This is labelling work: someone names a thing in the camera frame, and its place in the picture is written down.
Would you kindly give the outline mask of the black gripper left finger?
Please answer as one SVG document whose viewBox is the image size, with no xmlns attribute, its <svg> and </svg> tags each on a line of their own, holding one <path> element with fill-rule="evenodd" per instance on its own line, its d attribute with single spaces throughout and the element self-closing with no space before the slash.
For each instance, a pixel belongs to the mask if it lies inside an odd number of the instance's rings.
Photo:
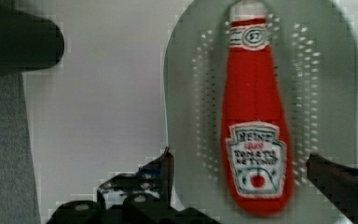
<svg viewBox="0 0 358 224">
<path fill-rule="evenodd" d="M 201 211 L 171 205 L 174 157 L 163 153 L 135 173 L 123 173 L 97 188 L 96 201 L 64 203 L 46 224 L 220 224 Z"/>
</svg>

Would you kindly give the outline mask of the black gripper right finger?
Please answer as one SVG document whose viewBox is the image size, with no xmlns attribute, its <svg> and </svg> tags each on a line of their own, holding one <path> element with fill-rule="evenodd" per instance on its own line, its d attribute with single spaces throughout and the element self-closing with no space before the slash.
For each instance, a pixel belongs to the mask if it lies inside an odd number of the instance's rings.
<svg viewBox="0 0 358 224">
<path fill-rule="evenodd" d="M 358 224 L 358 169 L 311 153 L 307 179 L 353 224 Z"/>
</svg>

